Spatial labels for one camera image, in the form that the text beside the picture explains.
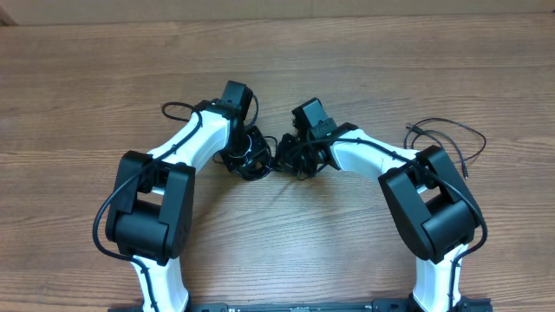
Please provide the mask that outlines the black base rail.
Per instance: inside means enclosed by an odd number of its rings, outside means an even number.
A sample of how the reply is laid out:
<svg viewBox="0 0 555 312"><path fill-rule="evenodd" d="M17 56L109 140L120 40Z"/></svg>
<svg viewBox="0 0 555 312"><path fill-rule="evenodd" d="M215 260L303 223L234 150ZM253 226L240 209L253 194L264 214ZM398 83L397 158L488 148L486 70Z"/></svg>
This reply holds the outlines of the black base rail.
<svg viewBox="0 0 555 312"><path fill-rule="evenodd" d="M109 312L139 312L140 306L128 309L108 309ZM380 298L372 302L328 302L228 305L225 303L187 304L187 312L409 312L423 311L412 298ZM454 310L458 312L493 312L491 299L469 299L462 297Z"/></svg>

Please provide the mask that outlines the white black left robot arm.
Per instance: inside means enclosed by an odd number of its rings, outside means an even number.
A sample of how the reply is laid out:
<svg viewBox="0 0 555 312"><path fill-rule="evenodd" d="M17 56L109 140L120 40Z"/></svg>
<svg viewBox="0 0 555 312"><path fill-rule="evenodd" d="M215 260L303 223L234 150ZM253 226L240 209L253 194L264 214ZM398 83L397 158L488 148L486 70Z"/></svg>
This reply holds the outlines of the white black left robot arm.
<svg viewBox="0 0 555 312"><path fill-rule="evenodd" d="M195 178L218 154L244 180L270 171L271 152L246 115L256 95L244 84L226 83L223 94L190 106L185 126L148 153L126 152L114 189L92 226L95 247L128 263L140 281L139 311L185 311L189 293L180 254L190 236Z"/></svg>

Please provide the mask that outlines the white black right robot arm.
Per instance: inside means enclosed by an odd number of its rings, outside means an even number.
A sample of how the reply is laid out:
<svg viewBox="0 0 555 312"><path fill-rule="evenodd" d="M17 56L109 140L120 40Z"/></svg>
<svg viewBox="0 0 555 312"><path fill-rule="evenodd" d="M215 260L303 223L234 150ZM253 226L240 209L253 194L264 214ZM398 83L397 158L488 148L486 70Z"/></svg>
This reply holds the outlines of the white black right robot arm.
<svg viewBox="0 0 555 312"><path fill-rule="evenodd" d="M354 172L376 182L395 227L416 257L416 282L407 300L389 301L401 311L489 311L488 300L471 300L459 290L464 257L486 242L473 240L487 229L473 195L447 153L438 146L409 150L371 138L362 129L313 127L287 133L277 146L277 163L298 177L323 167Z"/></svg>

